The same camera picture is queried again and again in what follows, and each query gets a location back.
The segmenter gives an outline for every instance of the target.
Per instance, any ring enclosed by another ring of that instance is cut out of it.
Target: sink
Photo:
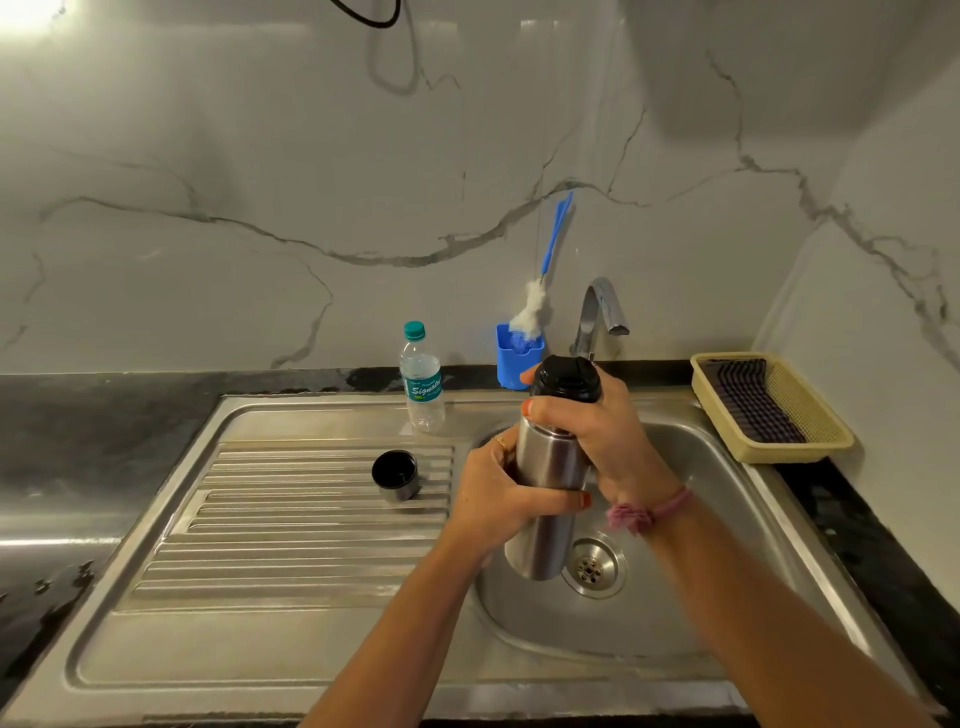
[[[402,395],[225,398],[0,725],[302,716],[436,540],[470,449],[523,399],[446,396],[441,435],[411,428]],[[635,404],[747,548],[919,694],[776,472],[732,461],[687,388]],[[370,479],[395,448],[424,479],[402,504]],[[746,709],[643,540],[610,530],[594,494],[561,576],[527,581],[502,550],[480,572],[428,717]]]

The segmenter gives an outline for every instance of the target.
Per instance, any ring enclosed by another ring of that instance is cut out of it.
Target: teal bottle cap
[[[426,329],[423,327],[423,322],[408,321],[403,325],[403,335],[407,337],[407,341],[419,341],[426,336]]]

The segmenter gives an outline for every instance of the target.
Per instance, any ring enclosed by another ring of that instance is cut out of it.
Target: beige basket
[[[706,359],[766,359],[767,391],[806,438],[805,443],[759,443],[743,434],[700,368]],[[733,457],[741,463],[812,463],[853,445],[853,433],[785,361],[763,352],[698,353],[693,391]]]

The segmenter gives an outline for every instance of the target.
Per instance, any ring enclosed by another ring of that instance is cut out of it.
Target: hand
[[[597,469],[600,492],[613,505],[655,508],[683,487],[650,444],[636,416],[627,385],[594,365],[603,395],[596,404],[557,397],[532,397],[520,407],[523,416],[540,425],[565,429]],[[536,367],[520,379],[532,384]]]
[[[516,450],[518,426],[472,450],[460,475],[460,488],[444,528],[482,560],[509,541],[536,516],[576,513],[590,506],[590,494],[517,485],[503,470]]]

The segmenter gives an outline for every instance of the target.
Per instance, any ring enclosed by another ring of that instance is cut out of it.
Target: checkered cloth
[[[767,392],[766,359],[708,359],[700,368],[743,434],[758,443],[806,438]]]

